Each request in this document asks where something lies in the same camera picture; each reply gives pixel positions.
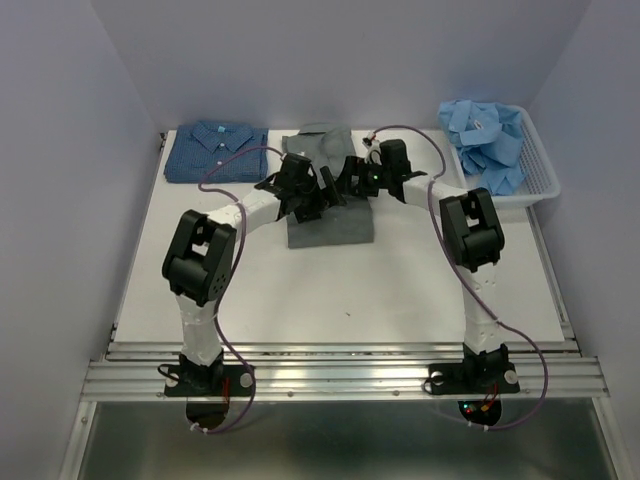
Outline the grey long sleeve shirt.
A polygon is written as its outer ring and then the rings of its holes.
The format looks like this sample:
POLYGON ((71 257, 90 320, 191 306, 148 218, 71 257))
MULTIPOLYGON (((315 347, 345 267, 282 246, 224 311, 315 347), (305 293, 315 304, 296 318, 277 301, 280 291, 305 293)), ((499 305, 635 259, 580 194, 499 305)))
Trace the grey long sleeve shirt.
MULTIPOLYGON (((298 133, 282 138, 286 153, 300 154, 311 161, 319 174, 323 167, 337 179, 345 160, 356 154, 351 128, 338 123, 310 123, 298 133)), ((299 223, 294 216, 287 218, 287 246, 306 249, 325 246, 369 244, 375 231, 372 208, 368 200, 346 196, 344 206, 333 206, 322 217, 299 223)))

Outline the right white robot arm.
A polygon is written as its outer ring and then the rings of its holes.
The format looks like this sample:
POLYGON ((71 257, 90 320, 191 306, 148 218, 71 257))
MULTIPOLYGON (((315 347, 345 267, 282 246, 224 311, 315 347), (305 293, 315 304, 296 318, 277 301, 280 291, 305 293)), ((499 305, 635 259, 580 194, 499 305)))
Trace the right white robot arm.
POLYGON ((402 140, 371 140, 364 158, 348 156, 338 190, 363 198, 381 190, 431 216, 445 258, 462 286, 465 331, 463 359, 431 364, 423 389, 437 396, 481 394, 506 384, 508 348, 491 304, 496 266, 505 236, 490 193, 448 185, 438 174, 412 169, 402 140))

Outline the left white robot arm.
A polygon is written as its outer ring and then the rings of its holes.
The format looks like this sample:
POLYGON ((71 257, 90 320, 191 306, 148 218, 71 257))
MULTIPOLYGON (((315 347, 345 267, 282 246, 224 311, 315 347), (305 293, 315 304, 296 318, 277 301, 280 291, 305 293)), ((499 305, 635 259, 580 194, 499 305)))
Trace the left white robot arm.
POLYGON ((182 214, 162 264, 162 276, 175 295, 183 343, 175 365, 162 364, 168 397, 221 396, 236 390, 249 396, 254 370, 245 360, 228 366, 233 348, 221 331, 219 311, 239 266, 247 236, 258 228, 294 216, 315 221, 346 201, 328 167, 315 169, 299 154, 285 154, 278 171, 242 198, 207 213, 182 214))

